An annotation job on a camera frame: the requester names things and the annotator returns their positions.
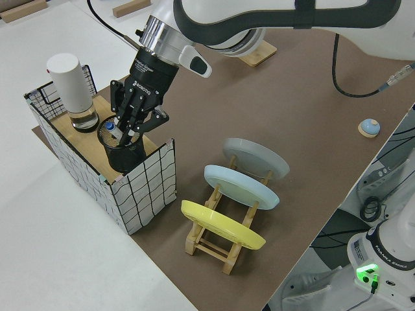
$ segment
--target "wooden plate stand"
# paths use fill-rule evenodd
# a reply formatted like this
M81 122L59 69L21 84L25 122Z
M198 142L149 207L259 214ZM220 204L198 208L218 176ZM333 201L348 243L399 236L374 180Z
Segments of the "wooden plate stand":
M230 161L229 168L236 170L235 165L236 157L233 156ZM272 171L268 173L268 175L261 180L261 183L264 185L268 184L269 179L272 176ZM217 205L219 204L220 199L222 198L222 194L219 192L220 185L217 185L213 190L209 199L205 202L204 206L209 209L215 210ZM255 213L258 209L259 203L255 202L254 206L249 207L248 211L246 212L245 218L242 224L249 228L251 226L252 220L254 219ZM238 259L239 253L241 252L242 245L239 243L233 243L232 247L229 251L226 251L223 248L215 245L214 243L206 240L203 236L205 233L206 228L202 227L196 222L193 222L192 229L190 230L189 234L186 238L185 243L185 250L186 253L193 255L196 248L208 253L209 255L223 261L224 265L222 268L222 272L225 274L230 274L232 271L233 266Z

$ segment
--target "yellow plate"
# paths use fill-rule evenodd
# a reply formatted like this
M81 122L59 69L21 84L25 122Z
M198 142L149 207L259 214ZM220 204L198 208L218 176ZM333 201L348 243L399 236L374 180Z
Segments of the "yellow plate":
M251 229L203 205L184 200L182 201L182 213L207 230L241 244L245 248L260 249L265 244L264 238Z

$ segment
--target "plate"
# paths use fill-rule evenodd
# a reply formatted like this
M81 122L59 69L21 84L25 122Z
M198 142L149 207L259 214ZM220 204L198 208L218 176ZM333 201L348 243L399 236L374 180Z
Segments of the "plate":
M256 232L235 220L190 201L182 201L182 213L188 219L245 248L260 249L265 240Z
M213 188L220 185L220 193L241 204L252 207L258 202L258 209L273 209L279 203L278 196L271 189L236 170L208 165L204 175Z
M223 153L229 160L236 156L238 170L257 178L265 178L271 170L271 179L281 179L290 171L290 166L282 157L267 147L246 139L226 139Z

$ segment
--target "black mesh pen holder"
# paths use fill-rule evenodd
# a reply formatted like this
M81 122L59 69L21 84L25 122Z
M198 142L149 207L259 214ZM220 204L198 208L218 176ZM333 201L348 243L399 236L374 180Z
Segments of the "black mesh pen holder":
M120 173L131 172L138 164L146 160L142 137L133 137L127 146L119 146L119 141L106 128L107 122L113 122L114 116L101 122L98 127L98 140L104 146L110 166Z

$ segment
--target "white cap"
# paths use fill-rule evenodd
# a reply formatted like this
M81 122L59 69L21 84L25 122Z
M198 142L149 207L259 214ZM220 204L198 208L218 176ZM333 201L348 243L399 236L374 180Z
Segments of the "white cap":
M92 97L75 55L56 54L48 59L46 68L67 111L79 113L90 109Z

